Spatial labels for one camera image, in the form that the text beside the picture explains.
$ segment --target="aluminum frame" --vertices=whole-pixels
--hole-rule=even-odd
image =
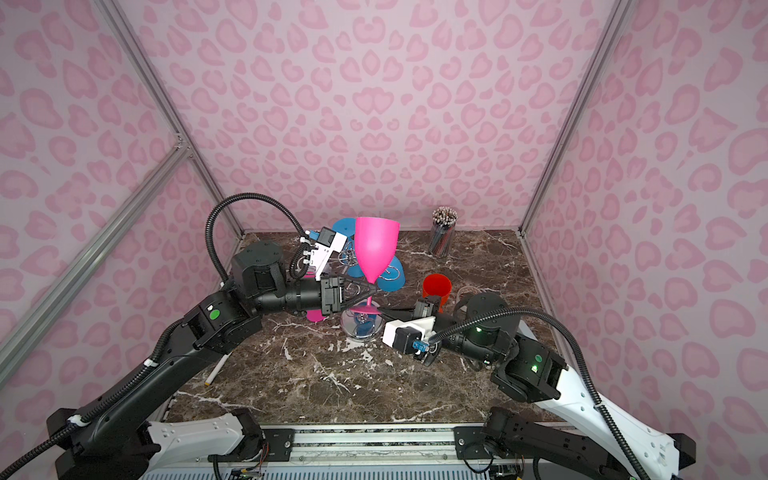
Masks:
[[[558,137],[555,139],[554,147],[547,159],[544,172],[536,184],[531,204],[528,205],[528,209],[525,211],[525,215],[523,215],[520,225],[520,231],[523,235],[528,232],[536,218],[538,209],[547,194],[547,189],[563,160],[566,148],[578,128],[581,117],[587,110],[589,100],[600,83],[605,67],[621,39],[621,34],[629,22],[636,4],[637,0],[616,0],[611,9],[603,33],[598,40],[598,46],[595,48],[584,72],[584,79],[579,84],[578,90],[576,90],[576,96],[565,117],[563,128],[560,129]]]
[[[147,58],[147,55],[145,54],[141,43],[138,41],[136,33],[134,32],[131,23],[128,21],[125,12],[123,12],[122,7],[116,0],[93,0],[93,3],[95,3],[96,7],[101,11],[104,20],[106,20],[115,38],[128,56],[136,73],[144,82],[149,95],[154,99],[155,104],[157,104],[160,113],[163,115],[163,118],[168,123],[171,130],[176,134],[180,141],[184,141],[189,145],[195,170],[203,179],[206,189],[217,203],[221,202],[224,199],[224,195],[219,184],[214,180],[214,176],[210,170],[208,170],[208,166],[205,164],[205,160],[203,160],[203,155],[200,153],[200,150],[198,150],[197,145],[194,143],[194,139],[190,136],[187,128],[184,126],[179,111],[176,109],[173,101],[170,99],[170,95],[165,90],[165,87],[160,80],[160,76]],[[245,235],[245,229],[243,229],[243,225],[234,213],[227,207],[222,214],[228,224],[233,228],[238,238],[242,239],[243,235]]]
[[[8,340],[0,346],[0,389],[40,343],[61,312],[80,293],[123,236],[134,226],[136,220],[173,176],[177,167],[189,156],[188,146],[181,141],[72,260],[67,271],[56,279],[45,296],[19,320]]]
[[[533,250],[531,250],[531,246],[528,245],[528,241],[522,232],[518,231],[518,239],[520,240],[520,246],[523,249],[525,259],[528,261],[528,269],[531,271],[531,275],[533,276],[533,281],[536,285],[536,290],[538,291],[538,298],[541,301],[541,307],[546,313],[549,313],[554,318],[557,318],[558,311],[554,307],[552,292],[550,292],[547,281],[545,280],[544,275],[541,273],[541,269],[538,266],[538,261],[533,254]],[[550,326],[549,329],[552,331],[554,344],[558,348],[558,353],[565,359],[568,365],[575,366],[576,358],[574,357],[573,351],[571,350],[571,346],[568,345],[565,337],[563,337],[563,334],[558,332],[552,326]]]

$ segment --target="brown marble table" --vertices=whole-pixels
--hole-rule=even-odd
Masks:
[[[296,234],[259,233],[259,238],[284,245],[287,257],[296,248]],[[541,308],[514,232],[457,232],[450,256],[440,260],[425,253],[428,238],[428,232],[401,232],[397,257],[406,285],[374,296],[376,302],[412,306],[421,296],[423,278],[442,273],[454,289],[446,312],[453,310],[462,286],[494,290],[510,306]],[[547,324],[525,320],[554,348]],[[456,354],[444,351],[432,366],[424,367],[381,343],[380,334],[364,345],[350,342],[338,316],[317,324],[288,314],[267,316],[263,330],[237,347],[213,385],[206,387],[209,372],[180,389],[169,422],[242,407],[266,424],[481,422],[492,406],[519,411],[530,420],[559,420],[538,407],[509,400],[490,382],[490,370],[474,372]]]

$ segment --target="wire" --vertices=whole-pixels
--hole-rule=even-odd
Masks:
[[[469,445],[467,445],[466,447],[464,447],[464,452],[466,452],[466,451],[467,451],[467,449],[468,449],[469,447],[472,447],[472,446],[475,446],[475,445],[480,445],[480,442],[476,442],[476,443],[470,443]],[[490,462],[488,462],[488,464],[487,464],[487,465],[485,466],[485,468],[483,468],[482,470],[475,470],[475,469],[474,469],[474,468],[473,468],[473,467],[472,467],[472,466],[469,464],[469,462],[467,462],[467,455],[466,455],[466,454],[464,454],[464,455],[463,455],[463,456],[464,456],[464,465],[467,465],[467,468],[469,468],[470,470],[472,470],[474,473],[476,473],[476,474],[478,474],[478,475],[480,475],[481,473],[486,473],[488,470],[490,470],[490,469],[491,469],[491,465],[493,465],[493,454],[491,454],[491,453],[488,453],[488,454],[491,456],[491,461],[490,461]]]
[[[538,473],[538,460],[539,460],[538,457],[534,457],[533,459],[533,477],[536,480],[541,480],[541,475],[539,475]]]
[[[266,460],[266,457],[270,456],[270,444],[265,442],[266,446],[261,449],[261,458],[259,459],[259,473],[261,473],[261,465]]]
[[[214,477],[216,480],[222,480],[221,472],[219,472],[219,455],[208,455],[210,462],[214,464]]]
[[[288,274],[291,275],[291,278],[293,279],[302,278],[303,276],[306,275],[306,272],[310,269],[310,265],[308,263],[304,263],[301,266],[299,265],[299,262],[305,256],[306,255],[304,255],[304,244],[300,243],[296,251],[293,252],[293,257],[291,257],[290,262],[288,263]]]
[[[587,363],[584,361],[584,354],[581,352],[581,347],[578,345],[576,338],[568,330],[568,328],[566,328],[565,325],[560,323],[558,319],[554,318],[546,312],[522,306],[493,310],[484,315],[477,316],[468,322],[450,326],[447,329],[437,332],[436,334],[429,337],[428,343],[429,345],[433,345],[443,341],[443,339],[446,339],[451,335],[468,329],[470,326],[477,325],[478,323],[482,323],[486,320],[498,319],[510,315],[533,316],[534,318],[544,320],[546,323],[552,325],[558,332],[560,332],[560,334],[562,334],[562,336],[568,342],[568,345],[571,346],[571,350],[573,350],[574,358],[576,359],[576,365],[578,366],[579,372],[581,373],[581,379],[584,382],[584,386],[587,388],[592,401],[594,402],[594,408],[602,415],[605,424],[608,426],[608,429],[611,430],[611,434],[614,436],[614,439],[616,439],[616,443],[621,448],[624,456],[627,457],[627,460],[630,462],[630,465],[632,465],[632,468],[634,468],[637,476],[641,480],[650,480],[650,477],[645,472],[645,469],[637,460],[634,452],[632,452],[632,448],[629,446],[629,443],[627,443],[624,435],[622,435],[621,430],[619,430],[618,426],[616,425],[616,422],[611,416],[611,413],[608,411],[607,407],[603,405],[600,393],[598,392],[598,389],[595,388],[594,383],[592,382],[592,377],[589,375]]]
[[[157,361],[160,359],[161,355],[163,354],[163,350],[165,350],[165,346],[168,343],[168,340],[170,339],[171,333],[181,325],[183,322],[183,319],[179,319],[172,324],[170,324],[160,335],[160,338],[157,339],[157,343],[154,346],[154,350],[152,351],[151,355],[149,355],[148,360],[151,362],[157,363]],[[108,396],[103,402],[96,405],[90,412],[85,413],[81,416],[80,420],[88,424],[92,422],[94,419],[98,418],[99,416],[103,415],[106,411],[111,409],[115,404],[117,404],[120,400],[122,400],[128,393],[130,393],[133,389],[136,388],[137,385],[139,385],[141,382],[146,379],[150,372],[154,370],[154,367],[147,366],[146,364],[142,367],[139,372],[134,375],[134,377],[130,380],[128,380],[127,383],[125,383],[117,392],[113,393],[112,395]],[[66,439],[68,436],[70,436],[72,433],[78,431],[80,428],[79,425],[76,425],[74,423],[68,423],[67,426],[65,426],[63,429],[59,430],[58,432],[51,435],[51,438],[46,440],[45,442],[41,443],[40,445],[34,447],[29,452],[22,455],[18,460],[10,464],[5,470],[0,472],[0,480],[8,480],[8,478],[11,478],[11,475],[18,472],[19,469],[21,469],[24,465],[27,465],[29,462],[37,458],[40,454],[48,450],[54,445],[57,445],[62,440]]]
[[[282,203],[272,197],[257,194],[255,192],[246,192],[244,194],[234,194],[225,198],[219,202],[213,210],[210,211],[208,220],[205,222],[205,247],[208,250],[210,261],[214,264],[214,267],[216,267],[216,271],[219,273],[221,281],[223,282],[226,282],[229,279],[229,276],[227,275],[227,270],[221,264],[219,256],[216,254],[216,247],[214,246],[214,224],[216,223],[216,218],[219,216],[222,210],[240,200],[259,200],[272,205],[273,207],[283,212],[286,217],[288,217],[288,220],[290,220],[290,223],[293,224],[293,227],[296,229],[296,231],[299,232],[299,235],[304,235],[304,229],[302,228],[301,223],[299,223],[299,220],[293,216],[290,210],[288,210]]]
[[[488,464],[487,464],[487,465],[485,466],[485,468],[484,468],[484,469],[482,469],[482,470],[475,470],[475,469],[474,469],[474,468],[473,468],[473,467],[472,467],[472,466],[469,464],[469,462],[467,462],[467,459],[466,459],[466,458],[464,459],[464,465],[467,465],[467,468],[469,468],[470,470],[472,470],[474,473],[476,473],[476,474],[480,475],[481,473],[486,473],[488,470],[490,470],[490,469],[491,469],[491,465],[493,465],[493,457],[491,457],[491,461],[490,461],[490,462],[488,462]]]

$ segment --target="pink leopard print wall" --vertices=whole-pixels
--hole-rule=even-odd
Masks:
[[[613,2],[153,0],[121,5],[226,194],[306,226],[516,227]],[[238,204],[252,230],[292,230]]]
[[[88,0],[0,6],[0,344],[170,150]]]
[[[90,402],[143,362],[165,327],[214,291],[203,228],[213,207],[200,178],[182,164],[117,249],[0,391],[0,468],[47,438],[45,419],[59,407]],[[232,230],[220,222],[225,261]],[[39,458],[22,478],[56,478]]]
[[[645,0],[531,245],[601,391],[768,477],[768,3]]]

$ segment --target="black corrugated cable conduit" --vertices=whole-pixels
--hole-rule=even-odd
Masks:
[[[160,335],[160,338],[157,339],[157,343],[155,343],[154,350],[152,351],[151,355],[149,355],[148,360],[150,360],[153,363],[157,363],[157,361],[160,359],[161,355],[163,354],[163,350],[165,350],[165,346],[168,343],[168,340],[170,339],[171,333],[181,325],[182,319],[176,320],[172,324],[170,324],[165,331]],[[138,386],[141,382],[144,381],[144,379],[147,378],[147,375],[154,369],[153,366],[144,365],[141,370],[128,381],[125,385],[123,385],[117,392],[113,393],[112,395],[108,396],[106,399],[104,399],[101,403],[96,405],[91,411],[85,413],[81,416],[80,421],[88,424],[91,423],[93,420],[97,419],[100,415],[103,415],[106,411],[111,409],[117,402],[119,402],[121,399],[123,399],[131,390],[135,389],[136,386]],[[74,424],[74,423],[68,423],[67,426],[65,426],[63,429],[59,430],[58,432],[51,435],[51,438],[46,440],[45,442],[41,443],[40,445],[34,447],[29,452],[25,453],[21,458],[10,464],[5,470],[0,472],[0,480],[8,480],[11,478],[11,475],[16,473],[21,467],[24,465],[27,465],[29,462],[37,458],[40,454],[48,450],[54,445],[57,445],[62,440],[66,439],[69,435],[71,435],[76,430],[80,429],[81,427]]]
[[[275,200],[272,197],[268,197],[267,195],[257,194],[254,192],[246,192],[242,194],[234,194],[230,197],[225,198],[219,204],[217,204],[213,210],[210,211],[210,215],[208,215],[208,220],[205,223],[205,247],[208,249],[208,256],[210,257],[210,261],[214,264],[214,267],[216,267],[216,271],[219,273],[219,276],[221,277],[222,282],[226,282],[229,279],[229,276],[227,275],[227,270],[224,268],[224,266],[221,264],[221,260],[219,260],[219,256],[216,254],[216,247],[214,246],[214,225],[216,223],[216,218],[219,216],[219,214],[227,208],[229,205],[238,202],[240,200],[259,200],[262,202],[266,202],[269,205],[272,205],[276,209],[283,212],[283,215],[288,217],[288,220],[290,220],[290,223],[293,224],[293,227],[296,229],[297,232],[299,232],[300,236],[304,235],[304,229],[301,226],[301,223],[299,223],[299,220],[291,213],[290,210],[286,208],[285,205],[280,203],[279,201]],[[301,278],[302,276],[306,275],[306,271],[309,269],[309,265],[305,264],[301,267],[301,270],[296,273],[297,270],[299,270],[298,262],[301,260],[301,257],[304,256],[304,245],[300,244],[299,249],[294,253],[293,258],[290,261],[290,268],[289,268],[289,274],[292,278]]]
[[[512,308],[493,310],[492,312],[488,312],[485,315],[480,315],[467,322],[460,323],[458,325],[454,325],[447,329],[444,329],[441,332],[437,332],[436,334],[429,337],[429,345],[436,345],[441,341],[443,341],[443,339],[446,339],[451,335],[454,335],[463,330],[466,330],[471,326],[477,325],[478,323],[482,323],[486,320],[497,319],[497,318],[501,318],[509,315],[533,316],[534,318],[538,318],[538,319],[544,320],[546,323],[549,323],[558,332],[562,334],[562,336],[568,342],[568,345],[571,346],[571,350],[573,350],[574,358],[576,359],[576,365],[579,369],[579,372],[581,373],[581,379],[584,381],[584,386],[587,387],[587,391],[589,392],[590,397],[592,397],[592,401],[594,402],[595,409],[598,412],[600,412],[600,414],[602,415],[603,420],[605,420],[606,425],[608,425],[608,429],[611,430],[611,434],[613,434],[614,438],[616,439],[616,443],[618,443],[619,447],[621,447],[621,451],[624,453],[624,455],[627,456],[627,460],[629,460],[630,465],[632,465],[632,468],[634,468],[634,470],[637,472],[637,476],[640,477],[641,480],[650,480],[650,477],[643,469],[643,466],[640,465],[640,462],[637,460],[637,457],[635,456],[634,452],[632,452],[632,448],[627,443],[627,440],[621,434],[621,430],[619,430],[619,428],[616,426],[616,422],[614,421],[613,417],[611,417],[611,413],[608,411],[607,407],[603,405],[603,401],[600,398],[600,394],[598,393],[598,390],[594,387],[594,383],[592,382],[592,377],[590,377],[589,375],[589,370],[587,369],[587,363],[584,361],[584,354],[581,353],[581,347],[579,347],[575,337],[565,327],[565,325],[560,323],[560,321],[554,318],[552,315],[549,315],[548,313],[542,312],[540,310],[526,308],[526,307],[512,307]]]

